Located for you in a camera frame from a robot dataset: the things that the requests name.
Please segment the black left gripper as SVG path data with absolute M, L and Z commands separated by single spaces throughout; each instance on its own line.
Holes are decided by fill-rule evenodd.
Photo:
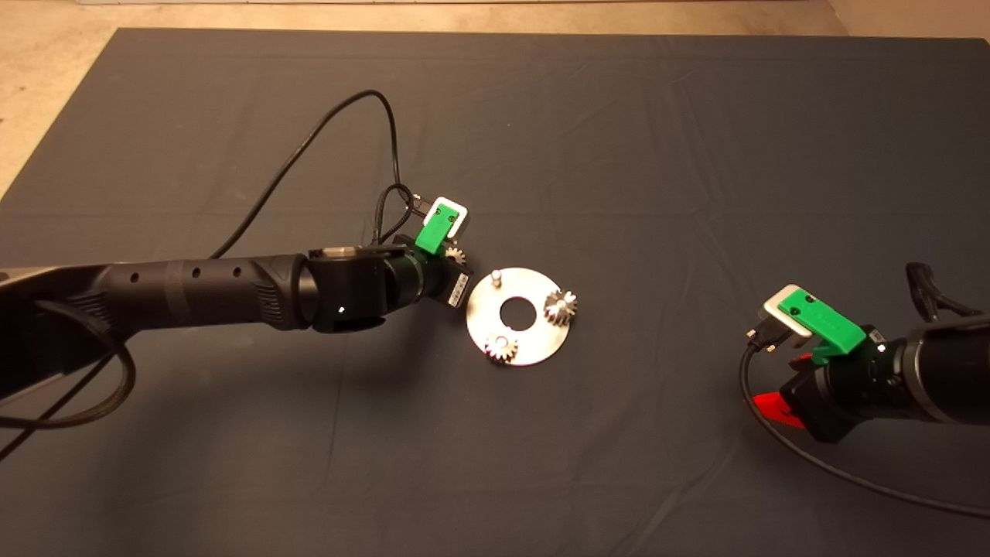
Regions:
M 460 308 L 466 300 L 466 290 L 473 279 L 463 251 L 445 251 L 439 256 L 428 255 L 423 264 L 423 293 L 445 306 Z

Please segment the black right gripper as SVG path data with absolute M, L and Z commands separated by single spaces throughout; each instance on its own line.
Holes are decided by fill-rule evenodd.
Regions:
M 788 361 L 793 371 L 779 392 L 754 395 L 758 415 L 775 425 L 807 430 L 819 442 L 838 443 L 860 424 L 890 419 L 890 346 L 866 337 L 851 353 L 814 362 L 805 353 Z

